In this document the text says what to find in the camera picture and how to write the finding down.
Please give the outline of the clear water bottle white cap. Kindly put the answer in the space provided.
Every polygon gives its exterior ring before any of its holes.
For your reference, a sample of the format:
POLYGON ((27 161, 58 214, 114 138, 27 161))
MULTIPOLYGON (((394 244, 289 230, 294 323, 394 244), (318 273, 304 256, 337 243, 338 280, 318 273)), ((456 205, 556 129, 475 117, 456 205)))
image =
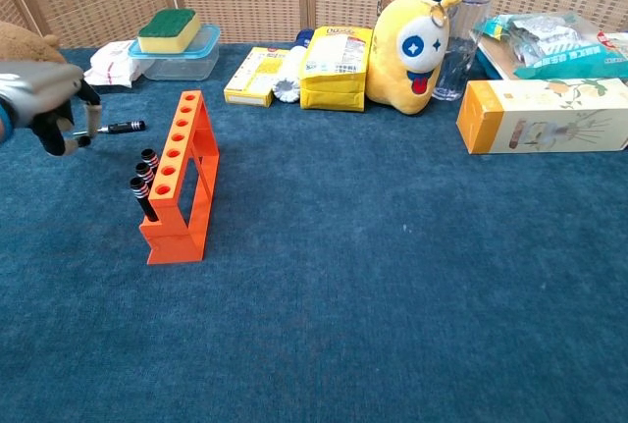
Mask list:
POLYGON ((436 99, 453 101, 463 95, 490 8, 491 0, 462 0, 452 10, 447 50, 433 91, 436 99))

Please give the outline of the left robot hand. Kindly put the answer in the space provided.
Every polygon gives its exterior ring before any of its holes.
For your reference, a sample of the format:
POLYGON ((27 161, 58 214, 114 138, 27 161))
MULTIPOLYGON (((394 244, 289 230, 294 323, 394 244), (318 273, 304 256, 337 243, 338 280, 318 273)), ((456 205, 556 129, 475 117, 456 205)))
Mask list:
POLYGON ((66 156, 87 147, 100 127, 99 94, 73 64, 35 61, 0 61, 0 144, 16 129, 28 128, 52 156, 66 156), (66 138, 74 128, 71 99, 84 102, 87 129, 66 138))

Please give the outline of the clear container blue lid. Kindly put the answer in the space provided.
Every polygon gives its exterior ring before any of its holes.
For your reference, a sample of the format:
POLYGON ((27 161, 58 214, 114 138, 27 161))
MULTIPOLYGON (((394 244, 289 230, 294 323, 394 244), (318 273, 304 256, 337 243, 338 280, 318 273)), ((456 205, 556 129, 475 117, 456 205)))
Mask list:
POLYGON ((143 71, 147 79, 204 80, 210 76, 219 59, 220 36, 218 26, 205 24, 183 53, 145 53, 134 40, 128 55, 141 65, 147 64, 143 71))

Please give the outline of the teal snack bag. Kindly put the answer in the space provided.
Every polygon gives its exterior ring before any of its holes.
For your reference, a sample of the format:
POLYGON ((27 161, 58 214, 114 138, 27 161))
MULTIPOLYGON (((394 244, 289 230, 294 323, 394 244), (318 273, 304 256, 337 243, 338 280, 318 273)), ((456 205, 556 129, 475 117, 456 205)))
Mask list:
MULTIPOLYGON (((518 79, 628 79, 628 60, 598 42, 597 25, 567 12, 498 15, 487 21, 483 35, 505 39, 522 66, 518 79)), ((492 79, 489 64, 478 60, 492 79)))

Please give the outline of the orange screwdriver rack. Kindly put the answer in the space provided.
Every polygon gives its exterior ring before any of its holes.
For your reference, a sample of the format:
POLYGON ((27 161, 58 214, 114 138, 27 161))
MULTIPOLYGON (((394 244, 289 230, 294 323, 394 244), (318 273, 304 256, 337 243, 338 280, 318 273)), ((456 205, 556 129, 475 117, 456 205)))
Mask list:
POLYGON ((219 159, 202 92, 183 92, 148 195, 157 219, 144 219, 139 225, 150 246, 149 265, 203 259, 219 159), (179 198, 190 161, 198 176, 189 220, 185 221, 179 198))

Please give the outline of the long white wrapped pack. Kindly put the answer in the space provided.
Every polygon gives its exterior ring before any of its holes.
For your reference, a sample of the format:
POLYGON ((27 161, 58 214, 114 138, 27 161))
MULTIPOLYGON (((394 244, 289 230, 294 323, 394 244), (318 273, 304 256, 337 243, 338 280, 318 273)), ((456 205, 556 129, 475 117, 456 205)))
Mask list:
POLYGON ((597 39, 608 52, 621 55, 625 60, 628 60, 628 31, 611 33, 600 31, 597 39))

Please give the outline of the white bottle blue cap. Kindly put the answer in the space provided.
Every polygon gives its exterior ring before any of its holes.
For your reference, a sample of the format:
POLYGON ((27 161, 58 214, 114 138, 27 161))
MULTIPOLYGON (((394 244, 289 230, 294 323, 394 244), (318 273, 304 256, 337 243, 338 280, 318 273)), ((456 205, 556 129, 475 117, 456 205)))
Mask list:
POLYGON ((273 94, 281 102, 294 103, 300 98, 300 67, 313 34, 312 28, 302 29, 283 60, 273 85, 273 94))

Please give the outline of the orange white carton box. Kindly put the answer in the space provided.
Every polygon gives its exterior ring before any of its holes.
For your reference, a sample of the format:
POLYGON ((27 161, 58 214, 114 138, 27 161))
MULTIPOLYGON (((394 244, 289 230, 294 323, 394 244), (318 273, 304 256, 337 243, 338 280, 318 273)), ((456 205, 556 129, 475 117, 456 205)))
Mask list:
POLYGON ((621 151, 628 85, 620 79, 471 80, 456 121, 471 154, 621 151))

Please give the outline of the small yellow carton box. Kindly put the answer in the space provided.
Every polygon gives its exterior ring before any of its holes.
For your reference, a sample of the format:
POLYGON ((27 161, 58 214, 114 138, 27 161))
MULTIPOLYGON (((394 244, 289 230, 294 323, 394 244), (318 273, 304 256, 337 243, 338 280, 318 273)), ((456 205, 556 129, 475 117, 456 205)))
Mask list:
POLYGON ((253 47, 224 88, 227 103, 269 107, 286 49, 253 47))

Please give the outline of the white pink wet wipes pack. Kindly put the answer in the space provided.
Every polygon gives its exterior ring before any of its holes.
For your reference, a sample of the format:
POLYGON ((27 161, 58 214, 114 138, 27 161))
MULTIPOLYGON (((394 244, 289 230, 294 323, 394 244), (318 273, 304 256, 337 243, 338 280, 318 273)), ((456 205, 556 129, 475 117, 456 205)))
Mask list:
POLYGON ((84 79, 90 85, 119 85, 127 88, 143 74, 139 60, 129 55, 133 40, 109 42, 90 58, 90 68, 84 79))

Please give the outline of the brown plush capybara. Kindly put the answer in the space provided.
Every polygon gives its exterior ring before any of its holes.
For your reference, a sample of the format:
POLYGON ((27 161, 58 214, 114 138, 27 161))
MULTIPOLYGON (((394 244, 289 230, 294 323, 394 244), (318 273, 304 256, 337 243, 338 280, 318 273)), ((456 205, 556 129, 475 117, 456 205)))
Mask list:
POLYGON ((56 35, 41 36, 8 22, 0 22, 0 61, 66 63, 56 35))

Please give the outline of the yellow green sponge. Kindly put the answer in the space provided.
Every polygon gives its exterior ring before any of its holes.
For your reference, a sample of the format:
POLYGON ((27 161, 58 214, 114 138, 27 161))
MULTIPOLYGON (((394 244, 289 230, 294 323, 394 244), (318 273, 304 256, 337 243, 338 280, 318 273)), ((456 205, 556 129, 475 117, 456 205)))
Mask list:
POLYGON ((157 12, 140 29, 137 41, 144 53, 182 53, 201 27, 196 12, 188 8, 168 8, 157 12))

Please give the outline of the yellow biscuit bag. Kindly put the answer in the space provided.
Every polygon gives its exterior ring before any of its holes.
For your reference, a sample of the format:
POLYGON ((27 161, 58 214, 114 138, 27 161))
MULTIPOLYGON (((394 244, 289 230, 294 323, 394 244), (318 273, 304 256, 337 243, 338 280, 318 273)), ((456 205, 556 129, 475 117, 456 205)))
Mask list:
POLYGON ((363 112, 373 30, 320 26, 299 70, 300 107, 363 112))

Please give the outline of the blue carpet table cover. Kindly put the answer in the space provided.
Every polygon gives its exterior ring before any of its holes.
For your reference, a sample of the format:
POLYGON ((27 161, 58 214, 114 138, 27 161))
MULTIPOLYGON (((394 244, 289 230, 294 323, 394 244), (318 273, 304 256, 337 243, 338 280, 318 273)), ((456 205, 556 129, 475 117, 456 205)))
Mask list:
POLYGON ((628 423, 628 150, 474 156, 406 117, 227 104, 204 258, 150 266, 129 182, 183 81, 104 135, 0 145, 0 423, 628 423))

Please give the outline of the beige flat box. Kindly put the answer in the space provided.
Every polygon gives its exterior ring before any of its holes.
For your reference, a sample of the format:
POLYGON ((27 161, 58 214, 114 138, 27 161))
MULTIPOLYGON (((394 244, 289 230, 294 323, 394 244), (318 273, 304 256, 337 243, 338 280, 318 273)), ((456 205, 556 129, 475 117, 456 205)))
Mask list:
POLYGON ((518 79, 515 71, 522 66, 505 40, 483 35, 478 43, 478 56, 489 64, 489 69, 501 79, 518 79))

